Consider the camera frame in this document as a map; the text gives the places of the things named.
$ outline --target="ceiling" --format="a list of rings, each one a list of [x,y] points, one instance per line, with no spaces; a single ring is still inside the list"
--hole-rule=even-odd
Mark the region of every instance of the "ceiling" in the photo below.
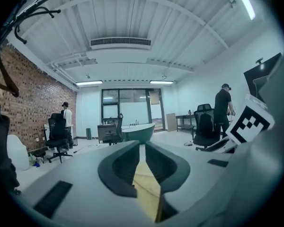
[[[261,22],[255,4],[256,18],[250,20],[241,0],[235,0],[233,8],[230,1],[49,0],[44,6],[61,13],[54,19],[39,15],[25,20],[19,35],[47,71],[70,83],[165,77],[180,81]],[[90,40],[105,37],[151,40],[145,63],[136,63],[130,51],[122,54],[122,63],[90,60],[86,54],[92,51]]]

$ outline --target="cap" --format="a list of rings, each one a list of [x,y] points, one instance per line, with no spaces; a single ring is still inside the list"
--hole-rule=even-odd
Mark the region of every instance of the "cap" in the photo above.
[[[231,87],[230,87],[227,83],[224,83],[224,84],[222,85],[222,87],[228,87],[229,90],[231,90]]]
[[[68,107],[68,102],[64,102],[64,103],[62,104],[62,107],[63,107],[63,106]]]

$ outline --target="freestanding bathtub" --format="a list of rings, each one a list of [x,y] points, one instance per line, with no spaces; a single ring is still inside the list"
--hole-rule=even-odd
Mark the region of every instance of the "freestanding bathtub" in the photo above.
[[[145,144],[151,139],[154,128],[154,123],[147,123],[124,129],[122,130],[123,139],[124,141],[138,140],[140,144]]]

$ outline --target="white container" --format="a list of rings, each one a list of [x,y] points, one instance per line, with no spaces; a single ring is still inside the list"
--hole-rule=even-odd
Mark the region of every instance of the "white container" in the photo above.
[[[29,168],[27,148],[16,135],[8,135],[8,156],[17,170],[25,171]]]

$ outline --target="black shirt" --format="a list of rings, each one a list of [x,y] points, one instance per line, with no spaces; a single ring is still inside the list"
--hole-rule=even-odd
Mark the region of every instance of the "black shirt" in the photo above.
[[[226,115],[228,103],[231,102],[231,95],[224,89],[217,93],[214,102],[214,115]]]

